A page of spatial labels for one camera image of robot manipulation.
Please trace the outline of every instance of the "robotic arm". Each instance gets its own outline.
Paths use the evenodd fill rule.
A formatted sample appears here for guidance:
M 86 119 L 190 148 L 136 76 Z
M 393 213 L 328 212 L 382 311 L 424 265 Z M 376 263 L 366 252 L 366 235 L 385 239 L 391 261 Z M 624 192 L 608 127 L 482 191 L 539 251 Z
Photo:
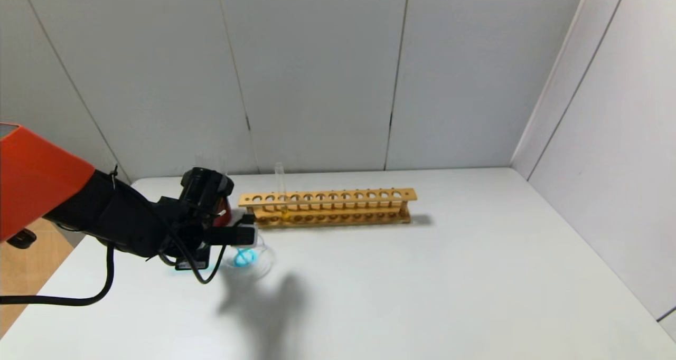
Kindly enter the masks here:
M 150 202 L 129 185 L 62 150 L 25 127 L 0 122 L 0 241 L 26 248 L 34 236 L 27 224 L 43 217 L 65 230 L 86 233 L 108 246 L 108 280 L 92 298 L 3 296 L 0 304 L 51 303 L 89 305 L 112 283 L 113 251 L 158 256 L 177 270 L 192 270 L 201 283 L 212 280 L 226 245 L 251 245 L 253 216 L 230 223 L 228 196 L 234 183 L 221 173 L 194 167 L 181 179 L 178 199 Z M 222 250 L 212 275 L 211 245 Z

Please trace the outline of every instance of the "white table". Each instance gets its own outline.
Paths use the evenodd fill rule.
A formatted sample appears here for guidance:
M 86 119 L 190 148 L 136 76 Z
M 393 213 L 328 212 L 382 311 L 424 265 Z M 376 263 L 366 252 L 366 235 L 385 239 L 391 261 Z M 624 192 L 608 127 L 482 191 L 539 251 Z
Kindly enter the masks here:
M 232 178 L 235 202 L 276 187 L 273 175 Z M 179 178 L 135 187 L 152 201 L 181 189 Z M 119 252 L 102 302 L 29 306 L 0 358 L 676 358 L 659 324 L 513 170 L 287 175 L 288 191 L 367 187 L 414 187 L 413 223 L 264 232 L 277 262 L 248 290 L 226 271 L 203 286 Z M 86 238 L 41 293 L 94 295 L 105 252 Z

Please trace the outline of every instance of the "wooden floor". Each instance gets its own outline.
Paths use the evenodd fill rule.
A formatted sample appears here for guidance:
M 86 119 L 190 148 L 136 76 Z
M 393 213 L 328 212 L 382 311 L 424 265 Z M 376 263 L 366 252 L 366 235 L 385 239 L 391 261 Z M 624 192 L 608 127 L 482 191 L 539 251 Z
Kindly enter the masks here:
M 0 244 L 0 295 L 35 295 L 73 250 L 46 220 L 35 221 L 27 228 L 38 238 L 30 248 Z M 0 338 L 25 308 L 26 305 L 0 307 Z

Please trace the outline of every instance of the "test tube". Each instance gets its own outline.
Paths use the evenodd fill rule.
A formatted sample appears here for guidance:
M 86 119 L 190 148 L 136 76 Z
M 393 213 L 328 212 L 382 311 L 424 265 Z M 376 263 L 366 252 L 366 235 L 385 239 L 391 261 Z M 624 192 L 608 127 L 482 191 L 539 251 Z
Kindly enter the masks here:
M 284 183 L 284 165 L 281 162 L 275 163 L 275 178 L 277 179 L 277 196 L 280 201 L 287 201 L 287 186 Z M 280 206 L 282 211 L 282 220 L 289 220 L 289 209 L 287 206 Z

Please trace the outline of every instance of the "black cable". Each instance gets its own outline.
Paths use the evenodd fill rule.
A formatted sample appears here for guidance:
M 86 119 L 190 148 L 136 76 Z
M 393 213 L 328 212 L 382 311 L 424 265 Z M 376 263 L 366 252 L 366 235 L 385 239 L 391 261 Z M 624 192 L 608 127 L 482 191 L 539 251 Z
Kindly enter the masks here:
M 169 226 L 169 224 L 166 222 L 166 220 L 164 220 L 164 218 L 159 215 L 159 213 L 155 210 L 155 208 L 152 206 L 150 201 L 148 201 L 148 199 L 146 199 L 142 194 L 140 194 L 140 192 L 138 192 L 136 189 L 134 189 L 133 187 L 131 187 L 128 184 L 120 182 L 119 186 L 127 189 L 128 194 L 131 195 L 132 197 L 136 198 L 138 200 L 138 202 L 142 206 L 144 206 L 145 209 L 147 209 L 148 212 L 150 212 L 150 214 L 152 216 L 154 216 L 154 218 L 164 226 L 165 230 L 167 230 L 167 235 L 169 236 L 169 238 L 172 239 L 172 241 L 174 242 L 176 247 L 179 249 L 179 252 L 181 252 L 181 256 L 183 256 L 186 259 L 186 261 L 188 261 L 188 264 L 190 264 L 190 269 L 193 271 L 195 278 L 197 278 L 198 281 L 200 283 L 202 283 L 203 285 L 206 285 L 206 283 L 209 283 L 213 279 L 213 274 L 211 276 L 209 276 L 208 280 L 205 280 L 202 277 L 202 275 L 200 274 L 200 270 L 198 269 L 198 264 L 196 263 L 193 255 L 190 254 L 190 250 L 188 249 L 188 247 L 185 246 L 185 244 L 183 243 L 183 240 L 181 240 L 181 238 L 175 232 L 175 230 L 171 226 Z
M 237 227 L 237 225 L 240 225 L 241 223 L 242 223 L 242 219 L 236 221 L 232 226 Z M 179 247 L 181 254 L 183 254 L 183 256 L 186 258 L 186 260 L 188 260 L 188 264 L 190 264 L 190 269 L 193 271 L 193 274 L 195 274 L 195 277 L 198 279 L 198 281 L 200 281 L 200 283 L 202 283 L 203 285 L 207 285 L 207 283 L 209 283 L 213 280 L 213 277 L 215 277 L 215 274 L 218 271 L 218 267 L 220 266 L 220 262 L 223 260 L 223 254 L 225 254 L 226 245 L 223 245 L 220 248 L 220 253 L 218 253 L 218 259 L 215 262 L 215 266 L 213 267 L 212 273 L 209 275 L 209 277 L 206 280 L 202 277 L 200 270 L 196 266 L 195 259 L 192 258 L 192 255 L 190 256 L 190 258 L 188 256 L 184 255 L 185 253 L 190 254 L 190 251 L 186 249 L 186 251 L 184 252 L 183 250 L 181 250 L 181 247 L 178 244 L 176 244 L 176 246 Z M 163 254 L 163 253 L 159 254 L 159 258 L 162 260 L 162 262 L 169 264 L 169 266 L 175 266 L 176 265 L 176 262 L 168 259 L 166 257 L 166 255 Z
M 44 295 L 5 295 L 0 296 L 0 305 L 61 305 L 61 306 L 89 306 L 92 303 L 99 302 L 110 291 L 113 286 L 113 278 L 115 276 L 115 264 L 113 262 L 113 253 L 115 252 L 115 245 L 112 242 L 108 243 L 108 250 L 106 251 L 106 283 L 101 291 L 89 298 L 65 298 L 65 297 L 49 297 Z
M 661 317 L 657 318 L 657 321 L 661 321 L 662 319 L 665 319 L 666 317 L 669 316 L 669 314 L 671 314 L 671 313 L 674 312 L 674 311 L 676 311 L 676 306 L 672 307 L 671 310 L 669 310 L 669 311 L 665 312 L 664 314 L 662 314 Z
M 115 184 L 116 184 L 115 179 L 118 176 L 118 165 L 115 165 L 115 168 L 113 168 L 112 172 L 108 173 L 108 175 L 110 175 L 110 179 L 111 179 L 111 182 L 113 184 L 113 193 L 110 195 L 110 198 L 108 198 L 108 202 L 106 202 L 104 209 L 102 209 L 101 212 L 96 216 L 96 219 L 90 221 L 89 224 L 85 225 L 84 228 L 71 229 L 71 228 L 68 228 L 61 223 L 56 223 L 56 226 L 61 228 L 62 230 L 68 231 L 68 232 L 84 232 L 84 231 L 89 230 L 89 228 L 92 228 L 92 226 L 94 226 L 94 224 L 96 224 L 99 221 L 101 216 L 103 216 L 106 212 L 108 212 L 108 209 L 113 204 L 113 200 L 115 200 L 115 196 L 117 194 L 116 193 L 116 187 L 115 187 Z

